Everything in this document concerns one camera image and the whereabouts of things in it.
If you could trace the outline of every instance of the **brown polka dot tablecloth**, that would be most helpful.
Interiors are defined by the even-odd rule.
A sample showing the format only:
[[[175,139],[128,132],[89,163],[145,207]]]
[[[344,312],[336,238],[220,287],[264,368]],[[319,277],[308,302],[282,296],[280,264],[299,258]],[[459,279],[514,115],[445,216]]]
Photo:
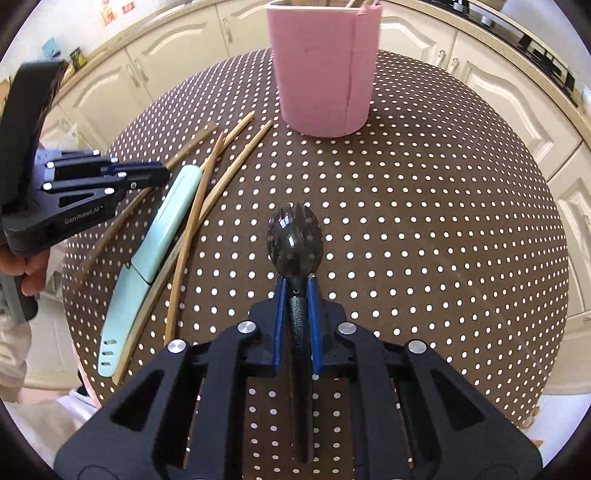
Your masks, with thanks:
[[[306,202],[324,234],[317,271],[324,297],[382,340],[424,340],[521,424],[544,388],[562,337],[567,250],[540,170],[505,121],[443,70],[380,52],[367,124],[347,137],[303,137],[281,119],[272,55],[262,50],[175,87],[123,132],[112,154],[121,161],[165,161],[208,121],[230,130],[249,111],[255,111],[254,122],[226,150],[213,182],[262,124],[273,119],[274,125],[196,236],[177,335],[213,340],[246,319],[252,303],[273,295],[267,222],[279,206]],[[213,142],[207,139],[186,162],[200,164]],[[70,240],[67,316],[101,401],[117,391],[96,371],[117,274],[167,188],[143,201],[80,290],[68,280],[108,224]],[[170,287],[148,320],[127,379],[163,347]],[[314,473],[351,479],[347,383],[321,379],[314,388],[316,458],[302,465],[291,448],[288,379],[251,379],[246,479]]]

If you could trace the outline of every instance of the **silver screw head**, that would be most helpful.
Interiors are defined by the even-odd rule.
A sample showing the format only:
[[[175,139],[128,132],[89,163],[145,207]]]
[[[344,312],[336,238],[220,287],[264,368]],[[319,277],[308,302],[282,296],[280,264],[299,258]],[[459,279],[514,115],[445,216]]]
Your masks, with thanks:
[[[241,322],[238,324],[238,331],[240,333],[252,333],[256,330],[256,323],[251,322],[250,320],[246,320],[245,322]]]
[[[343,322],[339,325],[338,329],[343,335],[352,335],[357,331],[357,325],[351,322]]]
[[[427,351],[427,345],[421,340],[413,340],[408,344],[408,349],[412,353],[420,355],[421,353],[425,353]]]
[[[168,344],[168,351],[170,353],[180,353],[187,348],[187,342],[184,340],[173,340]]]

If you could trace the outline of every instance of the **pink utensil holder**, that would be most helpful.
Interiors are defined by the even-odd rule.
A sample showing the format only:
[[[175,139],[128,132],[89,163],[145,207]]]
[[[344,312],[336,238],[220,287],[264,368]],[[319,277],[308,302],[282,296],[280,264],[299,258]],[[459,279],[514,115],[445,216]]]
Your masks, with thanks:
[[[378,57],[380,5],[267,4],[283,120],[303,135],[334,138],[367,121]]]

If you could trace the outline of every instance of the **wooden chopstick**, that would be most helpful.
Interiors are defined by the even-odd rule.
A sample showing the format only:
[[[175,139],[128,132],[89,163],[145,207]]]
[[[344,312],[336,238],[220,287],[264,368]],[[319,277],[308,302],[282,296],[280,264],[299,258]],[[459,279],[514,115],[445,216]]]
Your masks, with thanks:
[[[216,186],[213,188],[213,190],[209,193],[209,195],[207,195],[207,198],[203,202],[201,214],[199,215],[197,230],[199,230],[199,227],[201,226],[201,224],[205,220],[205,217],[209,214],[217,200],[222,196],[222,193],[227,188],[228,184],[233,179],[234,175],[238,172],[238,170],[240,170],[243,163],[250,156],[252,151],[256,148],[256,146],[263,139],[263,137],[267,134],[271,126],[272,121],[269,120],[261,128],[259,133],[255,135],[252,141],[250,141],[248,145],[244,148],[244,150],[238,155],[236,160],[234,160],[232,165],[228,168],[228,170],[226,170],[226,173],[224,173],[224,175],[216,183]],[[113,383],[115,383],[115,385],[120,385],[123,381],[123,378],[125,377],[125,371],[127,369],[127,366],[129,365],[129,361],[131,360],[131,356],[133,354],[133,351],[135,350],[135,346],[139,341],[139,337],[141,336],[141,333],[144,330],[144,326],[148,321],[150,314],[154,310],[156,302],[160,298],[160,294],[162,293],[162,290],[164,289],[164,286],[170,278],[170,274],[172,273],[173,268],[177,263],[177,258],[180,253],[181,246],[183,244],[184,236],[186,233],[186,231],[183,232],[180,239],[177,241],[177,243],[171,250],[170,254],[168,255],[168,258],[166,259],[164,265],[160,269],[160,272],[156,276],[154,283],[152,283],[148,295],[146,296],[146,299],[144,300],[144,303],[142,304],[142,307],[134,320],[134,325],[129,333],[129,336],[127,337],[127,340],[121,352],[121,357],[119,357],[119,363],[117,364],[117,368],[115,369],[115,373],[113,375]]]
[[[250,121],[255,117],[255,112],[249,112],[246,117],[240,120],[228,135],[226,135],[226,139],[224,140],[223,149],[227,149],[230,144],[236,140],[236,137],[240,135],[242,130],[246,128],[246,126],[250,123]]]
[[[197,189],[197,194],[195,195],[195,199],[193,200],[191,212],[189,213],[189,220],[187,221],[187,226],[185,227],[186,235],[183,236],[183,244],[178,255],[177,268],[174,271],[173,288],[170,292],[168,314],[166,315],[166,333],[164,334],[165,345],[168,345],[174,337],[178,314],[178,298],[181,294],[181,284],[183,282],[184,268],[189,257],[191,241],[193,240],[195,233],[197,233],[197,222],[199,221],[199,216],[201,214],[201,207],[203,206],[203,200],[205,198],[207,186],[209,185],[209,180],[212,177],[213,167],[216,164],[217,158],[221,155],[224,149],[225,135],[222,133],[217,138],[217,142],[213,147],[211,155],[209,155],[209,158],[204,162],[204,164],[206,165],[205,171],[203,172],[203,177],[201,177],[201,180],[199,182],[199,188]]]
[[[217,125],[213,122],[208,122],[204,128],[200,129],[196,134],[195,138],[191,139],[183,148],[181,148],[176,155],[171,158],[166,163],[166,169],[171,171],[187,154],[194,149],[199,142],[205,140],[211,133],[216,129]],[[117,218],[113,221],[110,227],[103,233],[103,235],[99,238],[96,245],[86,254],[86,258],[80,264],[76,275],[74,276],[73,285],[82,285],[88,275],[90,274],[90,270],[92,265],[96,262],[99,258],[103,250],[109,245],[110,241],[113,237],[121,230],[125,221],[129,218],[129,216],[135,211],[135,209],[139,206],[139,204],[152,192],[152,188],[147,188],[142,190],[138,195],[132,200],[132,202],[121,212]]]

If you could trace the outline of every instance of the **white cabinet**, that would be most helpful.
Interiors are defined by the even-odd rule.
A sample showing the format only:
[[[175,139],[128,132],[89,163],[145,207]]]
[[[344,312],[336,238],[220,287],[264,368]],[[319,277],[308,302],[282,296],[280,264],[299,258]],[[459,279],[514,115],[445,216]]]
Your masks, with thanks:
[[[591,392],[591,312],[566,320],[564,336],[544,388],[549,395]]]
[[[71,137],[70,141],[78,143],[77,148],[80,150],[91,147],[86,139],[77,132],[77,127],[70,122],[64,110],[59,106],[55,106],[45,118],[41,129],[40,143],[45,148],[58,148],[60,144],[64,143],[64,139],[68,139],[68,137]]]
[[[91,145],[105,150],[151,103],[123,49],[90,72],[59,105]]]
[[[548,180],[581,142],[554,102],[489,47],[458,33],[448,72],[472,88],[509,124]]]
[[[379,48],[447,68],[457,30],[400,5],[382,3]]]
[[[231,0],[217,5],[230,56],[270,48],[268,0]]]
[[[228,58],[215,7],[185,15],[144,35],[128,45],[127,52],[154,99]]]
[[[569,249],[569,315],[591,310],[591,151],[589,147],[581,145],[566,165],[548,182],[548,186],[558,206]]]

